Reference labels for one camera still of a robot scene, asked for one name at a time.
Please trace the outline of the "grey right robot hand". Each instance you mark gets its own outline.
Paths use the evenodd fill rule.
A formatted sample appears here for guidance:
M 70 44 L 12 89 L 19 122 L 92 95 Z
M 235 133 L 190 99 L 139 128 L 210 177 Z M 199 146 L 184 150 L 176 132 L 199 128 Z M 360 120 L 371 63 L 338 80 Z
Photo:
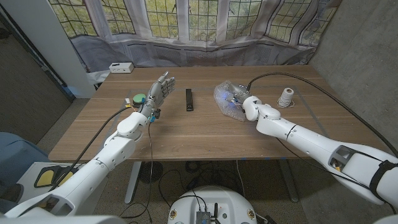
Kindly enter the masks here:
M 242 105 L 244 101 L 252 96 L 247 90 L 247 86 L 230 83 L 228 85 L 228 95 L 226 101 L 234 103 L 235 105 Z

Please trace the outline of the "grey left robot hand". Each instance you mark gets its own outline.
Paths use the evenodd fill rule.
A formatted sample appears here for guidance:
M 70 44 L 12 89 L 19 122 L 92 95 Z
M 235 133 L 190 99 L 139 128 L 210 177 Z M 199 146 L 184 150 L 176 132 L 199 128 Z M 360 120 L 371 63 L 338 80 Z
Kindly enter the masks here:
M 155 81 L 145 98 L 144 104 L 140 107 L 139 112 L 147 118 L 163 104 L 164 99 L 174 90 L 175 78 L 168 77 L 169 72 L 166 71 Z

